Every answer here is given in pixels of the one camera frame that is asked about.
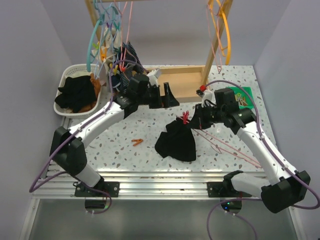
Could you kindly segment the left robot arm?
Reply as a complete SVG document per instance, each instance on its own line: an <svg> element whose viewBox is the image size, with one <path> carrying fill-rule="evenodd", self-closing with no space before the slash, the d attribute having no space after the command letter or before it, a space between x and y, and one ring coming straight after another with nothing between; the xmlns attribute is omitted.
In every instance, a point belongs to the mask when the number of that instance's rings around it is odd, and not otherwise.
<svg viewBox="0 0 320 240"><path fill-rule="evenodd" d="M87 196L107 198L110 195L108 184L88 164L86 147L107 128L136 112L140 105L160 109L177 107L179 104L169 83L164 83L164 95L161 95L160 86L151 82L150 75L136 74L123 91L113 96L87 120L69 129L62 126L57 128L52 139L50 157L79 182L79 188Z"/></svg>

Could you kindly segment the black underwear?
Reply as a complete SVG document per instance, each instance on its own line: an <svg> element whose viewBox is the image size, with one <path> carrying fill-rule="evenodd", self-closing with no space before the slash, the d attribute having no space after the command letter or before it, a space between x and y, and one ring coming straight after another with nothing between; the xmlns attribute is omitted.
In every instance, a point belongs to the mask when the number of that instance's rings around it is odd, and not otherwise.
<svg viewBox="0 0 320 240"><path fill-rule="evenodd" d="M97 101L96 87L90 75L67 77L60 94L54 102L62 109L71 109L73 113L87 112Z"/></svg>
<svg viewBox="0 0 320 240"><path fill-rule="evenodd" d="M162 157L172 157L182 162L196 160L196 142L191 129L186 127L183 120L176 118L165 126L155 143L156 152Z"/></svg>

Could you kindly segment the orange clothespin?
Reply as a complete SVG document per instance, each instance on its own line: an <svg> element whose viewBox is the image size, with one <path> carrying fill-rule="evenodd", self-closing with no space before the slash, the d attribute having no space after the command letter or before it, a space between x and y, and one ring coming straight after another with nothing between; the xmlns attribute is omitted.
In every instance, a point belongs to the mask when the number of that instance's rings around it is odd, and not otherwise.
<svg viewBox="0 0 320 240"><path fill-rule="evenodd" d="M132 139L131 142L132 142L132 146L135 147L139 144L141 144L144 140L139 138L139 139Z"/></svg>

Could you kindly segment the red clothespin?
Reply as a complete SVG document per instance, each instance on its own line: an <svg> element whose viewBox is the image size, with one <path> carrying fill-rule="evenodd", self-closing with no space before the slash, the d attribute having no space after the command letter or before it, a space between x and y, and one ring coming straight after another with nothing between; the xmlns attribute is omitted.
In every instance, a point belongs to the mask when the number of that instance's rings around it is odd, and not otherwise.
<svg viewBox="0 0 320 240"><path fill-rule="evenodd" d="M190 115L190 112L188 110L182 113L182 121L184 125L189 123L189 115Z"/></svg>

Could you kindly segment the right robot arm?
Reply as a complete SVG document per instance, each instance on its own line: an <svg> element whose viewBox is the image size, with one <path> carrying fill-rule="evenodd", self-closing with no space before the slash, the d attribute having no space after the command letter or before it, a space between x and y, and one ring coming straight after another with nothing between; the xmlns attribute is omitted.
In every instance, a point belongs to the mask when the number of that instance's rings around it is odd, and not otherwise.
<svg viewBox="0 0 320 240"><path fill-rule="evenodd" d="M231 88L210 91L201 86L196 91L201 103L196 104L191 129L205 130L222 123L245 143L266 174L266 179L253 177L242 170L223 177L221 197L246 193L260 198L272 213L278 213L302 201L311 177L298 171L273 145L258 125L256 115L249 108L239 108Z"/></svg>

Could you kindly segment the yellow plastic hanger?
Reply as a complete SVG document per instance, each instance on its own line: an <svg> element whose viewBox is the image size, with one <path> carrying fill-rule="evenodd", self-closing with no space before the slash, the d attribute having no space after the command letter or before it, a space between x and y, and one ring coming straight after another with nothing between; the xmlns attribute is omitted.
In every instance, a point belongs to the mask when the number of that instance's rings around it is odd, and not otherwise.
<svg viewBox="0 0 320 240"><path fill-rule="evenodd" d="M232 7L232 0L218 0L218 3L214 3L214 12L218 12L218 5L221 5L220 10L220 19L219 19L219 28L221 37L221 44L223 47L222 60L224 58L224 65L229 65L232 55L232 41L231 41L231 34L230 34L230 27L228 23L228 16L229 12Z"/></svg>

